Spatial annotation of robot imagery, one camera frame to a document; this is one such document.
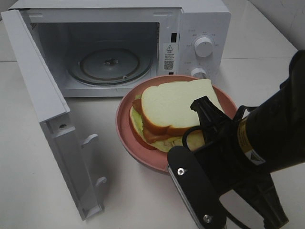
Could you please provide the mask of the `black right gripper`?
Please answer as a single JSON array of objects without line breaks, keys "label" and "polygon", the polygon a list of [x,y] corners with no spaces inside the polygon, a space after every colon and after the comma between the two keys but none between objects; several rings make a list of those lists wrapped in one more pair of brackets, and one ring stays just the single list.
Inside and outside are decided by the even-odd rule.
[{"label": "black right gripper", "polygon": [[236,122],[228,118],[207,96],[190,108],[198,115],[207,142],[191,151],[186,145],[173,147],[168,171],[193,220],[200,229],[223,229],[230,219],[244,229],[220,202],[234,190],[262,218],[264,228],[279,229],[288,222],[270,171],[260,171],[241,151]]}]

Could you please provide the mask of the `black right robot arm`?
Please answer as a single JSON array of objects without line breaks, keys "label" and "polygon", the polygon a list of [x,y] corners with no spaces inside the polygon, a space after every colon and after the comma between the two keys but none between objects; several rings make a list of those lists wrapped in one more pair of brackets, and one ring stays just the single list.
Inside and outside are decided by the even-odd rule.
[{"label": "black right robot arm", "polygon": [[227,219],[244,229],[220,202],[234,190],[266,229],[288,222],[271,173],[305,160],[305,52],[291,59],[289,77],[258,107],[242,105],[229,118],[207,96],[191,104],[199,125],[170,149],[168,171],[200,229],[223,229]]}]

